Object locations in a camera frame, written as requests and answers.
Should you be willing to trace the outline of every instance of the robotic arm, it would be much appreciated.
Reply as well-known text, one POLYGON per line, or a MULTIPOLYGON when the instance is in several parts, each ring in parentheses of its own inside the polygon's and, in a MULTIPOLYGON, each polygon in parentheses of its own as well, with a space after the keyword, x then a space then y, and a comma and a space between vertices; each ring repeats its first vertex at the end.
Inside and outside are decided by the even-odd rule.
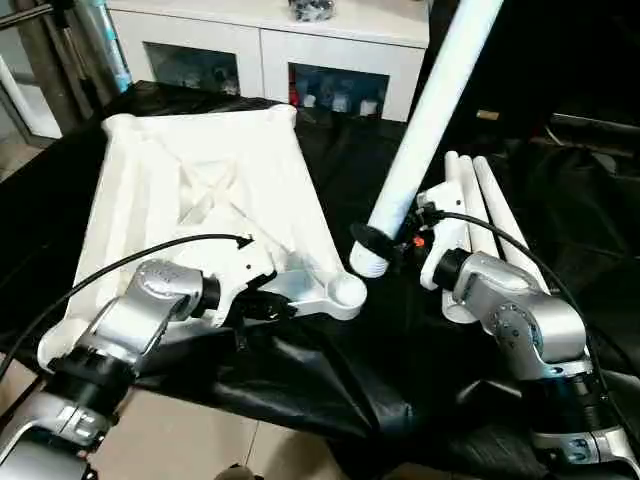
POLYGON ((612 472, 627 469, 621 478, 640 478, 571 306, 544 293, 531 274, 482 252, 448 250, 434 280, 495 338, 519 382, 533 447, 544 463, 580 476, 588 476, 589 466, 609 464, 612 472))
MULTIPOLYGON (((447 156, 459 166, 465 162, 471 165, 470 158, 458 158, 455 152, 447 156)), ((482 160, 474 165, 488 169, 482 160)), ((471 177, 477 187, 475 175, 471 177)), ((468 195, 459 176, 447 178, 418 193, 417 210, 405 229, 408 237, 417 235, 410 241, 393 247, 391 239, 371 226, 354 229, 356 241, 387 260, 392 260, 389 252, 393 248, 403 251, 410 244, 428 251, 420 272, 421 285, 427 290, 443 289, 446 318, 458 323, 479 321, 494 337, 519 384, 532 445, 554 474, 561 478, 568 472, 578 478, 640 479, 638 461, 594 369, 580 315, 548 293, 537 267, 530 270, 528 258, 523 261, 512 256, 507 263, 498 258, 495 244, 487 248, 492 236, 489 243, 487 239, 478 242, 475 235, 469 240, 466 222, 439 215, 474 211, 482 216, 484 212, 482 196, 468 195), (428 248, 422 247, 429 243, 421 237, 425 230, 433 234, 428 248)), ((492 219, 505 228, 511 223, 510 233, 519 234, 497 183, 491 187, 485 183, 481 182, 482 193, 492 219)))
POLYGON ((255 267, 243 265, 229 291, 199 270, 142 263, 125 293, 103 308, 73 350, 51 362, 52 379, 0 433, 0 480, 97 479, 86 456, 117 423, 118 405, 169 322, 208 309, 228 312, 231 302, 242 301, 241 291, 273 278, 268 269, 249 272, 249 266, 255 267))

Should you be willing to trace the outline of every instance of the tiled floor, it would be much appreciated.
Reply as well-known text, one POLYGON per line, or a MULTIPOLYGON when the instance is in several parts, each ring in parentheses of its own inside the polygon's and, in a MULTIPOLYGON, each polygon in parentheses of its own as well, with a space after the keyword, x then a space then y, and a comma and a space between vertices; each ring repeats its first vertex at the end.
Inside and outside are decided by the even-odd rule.
POLYGON ((25 145, 18 135, 0 140, 0 182, 17 172, 40 151, 39 148, 25 145))
MULTIPOLYGON (((0 410, 32 379, 14 362, 0 388, 0 410)), ((348 480, 315 435, 142 391, 132 395, 120 423, 91 458, 101 480, 212 480, 235 463, 266 480, 348 480)), ((403 465, 385 480, 451 475, 403 465)))

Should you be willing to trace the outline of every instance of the table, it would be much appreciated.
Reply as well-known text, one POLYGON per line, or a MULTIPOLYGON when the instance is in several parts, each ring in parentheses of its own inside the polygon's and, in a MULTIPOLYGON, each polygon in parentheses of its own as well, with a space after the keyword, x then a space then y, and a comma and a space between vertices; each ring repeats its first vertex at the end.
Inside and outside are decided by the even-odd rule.
MULTIPOLYGON (((198 113, 264 108, 270 102, 139 83, 107 114, 198 113)), ((296 133, 327 223, 346 264, 351 222, 375 201, 404 125, 341 115, 298 115, 296 133)), ((99 175, 106 137, 97 121, 65 136, 0 185, 0 347, 70 287, 99 175)), ((492 158, 525 235, 579 294, 587 319, 640 362, 639 266, 635 220, 640 180, 625 165, 608 173, 584 152, 526 146, 492 158)), ((438 175, 438 164, 431 172, 438 175)), ((294 319, 248 330, 249 349, 231 335, 199 338, 162 351, 140 386, 165 395, 311 431, 330 439, 350 478, 371 479, 400 461, 492 478, 541 478, 517 398, 486 379, 508 377, 492 340, 476 326, 439 314, 417 272, 368 281, 369 296, 351 322, 294 319), (468 402, 457 393, 478 382, 468 402)), ((34 347, 52 318, 20 352, 34 347)), ((632 425, 640 382, 598 344, 615 398, 632 425)))

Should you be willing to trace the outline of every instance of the white pipe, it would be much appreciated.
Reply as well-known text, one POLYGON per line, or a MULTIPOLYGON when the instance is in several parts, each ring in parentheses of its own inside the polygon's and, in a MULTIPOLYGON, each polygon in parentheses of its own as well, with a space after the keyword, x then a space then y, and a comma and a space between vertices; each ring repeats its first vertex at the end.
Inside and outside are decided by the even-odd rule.
MULTIPOLYGON (((478 178, 473 169, 471 157, 463 155, 458 159, 458 169, 460 170, 460 179, 462 183, 462 192, 464 194, 464 204, 467 207, 467 214, 476 217, 485 222, 489 221, 487 210, 482 199, 478 178)), ((478 225, 472 223, 469 225, 469 237, 471 239, 472 252, 484 252, 496 258, 500 258, 496 241, 493 234, 478 225)))
MULTIPOLYGON (((459 157, 458 152, 449 151, 444 155, 444 179, 447 182, 458 182, 460 187, 463 189, 463 197, 464 204, 467 208, 467 212, 469 210, 469 206, 467 205, 467 197, 464 194, 464 182, 463 182, 463 171, 460 168, 460 160, 464 157, 459 157)), ((464 240, 462 241, 462 248, 465 250, 471 251, 471 239, 469 237, 469 226, 465 225, 464 228, 464 240)))
MULTIPOLYGON (((429 81, 402 139, 369 225, 395 238, 458 100, 467 85, 503 0, 462 0, 440 47, 429 81)), ((351 266, 365 277, 384 274, 388 263, 358 242, 351 266)))
MULTIPOLYGON (((489 214, 491 215, 493 224, 514 237, 524 246, 527 246, 527 241, 524 239, 524 235, 522 235, 518 222, 513 216, 513 212, 511 212, 511 208, 509 208, 506 198, 504 198, 504 194, 500 189, 500 185, 498 185, 496 177, 494 177, 493 172, 491 171, 491 167, 489 167, 487 159, 484 157, 474 158, 473 167, 478 175, 478 182, 482 189, 484 199, 487 202, 487 207, 489 208, 489 214)), ((507 261, 533 275, 540 284, 540 288, 546 293, 549 293, 547 283, 540 273, 538 266, 533 263, 529 257, 506 240, 501 238, 500 244, 502 245, 502 250, 504 251, 507 261)))

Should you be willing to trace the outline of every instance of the white plastic part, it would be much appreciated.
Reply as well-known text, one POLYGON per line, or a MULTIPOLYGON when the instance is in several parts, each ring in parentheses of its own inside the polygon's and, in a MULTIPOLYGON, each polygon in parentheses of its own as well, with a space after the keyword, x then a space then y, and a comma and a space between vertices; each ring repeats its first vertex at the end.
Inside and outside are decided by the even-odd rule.
MULTIPOLYGON (((280 283, 263 289, 290 287, 280 292, 293 306, 304 307, 300 315, 355 317, 366 288, 345 271, 335 249, 293 131, 295 113, 281 105, 252 112, 107 119, 107 155, 75 282, 173 238, 250 235, 255 244, 247 251, 238 250, 233 241, 207 240, 148 258, 215 273, 223 277, 223 289, 238 289, 249 277, 235 268, 244 269, 250 257, 252 268, 275 268, 280 283), (294 282, 285 282, 288 277, 305 281, 294 288, 294 282)), ((74 344, 101 307, 124 291, 139 263, 106 275, 71 298, 64 319, 40 342, 40 365, 45 367, 74 344)), ((220 316, 171 325, 163 342, 210 329, 220 316)))
MULTIPOLYGON (((433 202, 436 209, 447 212, 464 213, 464 197, 458 182, 444 182, 427 190, 424 198, 433 202)), ((438 285, 433 281, 433 275, 447 250, 462 248, 465 238, 465 222, 445 218, 433 227, 433 245, 420 272, 420 284, 427 290, 435 290, 438 285)))
MULTIPOLYGON (((485 222, 489 221, 487 210, 478 184, 478 178, 473 168, 471 157, 463 155, 458 162, 460 169, 460 181, 462 183, 462 192, 464 194, 464 202, 467 207, 467 214, 476 217, 485 222)), ((468 224, 469 238, 471 240, 471 252, 484 252, 496 258, 500 258, 496 241, 486 228, 472 223, 468 224)))
POLYGON ((360 116, 368 117, 369 115, 375 115, 378 110, 378 102, 376 100, 364 99, 360 102, 360 116))
POLYGON ((304 96, 302 104, 307 108, 313 108, 316 106, 316 97, 310 93, 304 96))
MULTIPOLYGON (((462 169, 460 168, 461 158, 457 152, 449 151, 444 156, 444 175, 447 182, 456 182, 462 186, 462 169)), ((465 209, 468 211, 467 199, 464 198, 465 209)), ((471 251, 469 240, 469 228, 464 224, 464 238, 462 248, 471 251)), ((455 323, 473 323, 476 318, 469 311, 453 299, 453 293, 442 289, 442 314, 445 318, 455 323)))
MULTIPOLYGON (((487 159, 484 157, 474 158, 473 167, 476 171, 476 175, 478 176, 478 183, 480 184, 480 189, 482 190, 484 199, 487 202, 487 207, 493 224, 514 237, 524 246, 527 246, 527 242, 522 235, 522 231, 513 216, 511 208, 509 208, 509 204, 500 189, 500 185, 498 185, 498 181, 491 171, 491 167, 489 166, 487 159)), ((538 266, 533 263, 529 257, 506 240, 501 238, 500 244, 502 245, 502 250, 504 251, 506 260, 512 265, 520 267, 533 275, 540 284, 540 288, 544 292, 549 293, 549 288, 547 287, 538 266)))
MULTIPOLYGON (((489 36, 502 0, 462 0, 424 87, 411 123, 369 218, 369 225, 395 238, 440 139, 489 36)), ((379 277, 388 262, 358 242, 349 259, 364 277, 379 277)))

